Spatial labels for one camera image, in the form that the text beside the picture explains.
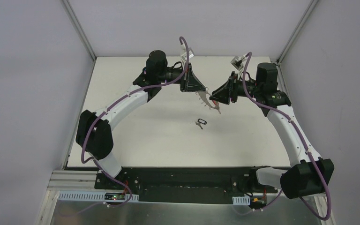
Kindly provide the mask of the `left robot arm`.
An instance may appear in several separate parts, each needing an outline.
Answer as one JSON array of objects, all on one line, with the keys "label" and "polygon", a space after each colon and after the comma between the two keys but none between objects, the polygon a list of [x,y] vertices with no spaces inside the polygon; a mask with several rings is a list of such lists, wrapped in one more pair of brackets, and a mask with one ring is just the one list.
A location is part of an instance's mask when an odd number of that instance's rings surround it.
[{"label": "left robot arm", "polygon": [[113,129],[136,108],[151,101],[163,86],[178,84],[181,92],[206,91],[192,72],[189,60],[193,56],[192,50],[184,50],[178,62],[181,66],[169,67],[163,51],[152,51],[142,72],[121,97],[95,112],[81,113],[75,136],[75,142],[82,148],[81,161],[86,163],[84,155],[89,153],[89,160],[108,174],[106,183],[112,189],[124,185],[124,177],[119,174],[122,167],[113,153]]}]

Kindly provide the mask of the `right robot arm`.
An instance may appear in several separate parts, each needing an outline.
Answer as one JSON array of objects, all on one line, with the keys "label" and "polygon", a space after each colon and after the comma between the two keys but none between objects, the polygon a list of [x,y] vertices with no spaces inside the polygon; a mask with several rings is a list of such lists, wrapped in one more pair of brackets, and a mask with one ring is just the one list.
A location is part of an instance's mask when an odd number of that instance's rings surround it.
[{"label": "right robot arm", "polygon": [[289,199],[327,193],[334,164],[331,159],[322,158],[299,127],[289,97],[278,89],[277,67],[267,62],[258,64],[255,79],[249,77],[241,63],[235,63],[234,67],[238,72],[232,72],[210,99],[228,105],[240,97],[249,98],[274,126],[291,166],[289,170],[254,167],[247,187],[259,192],[271,186],[281,189]]}]

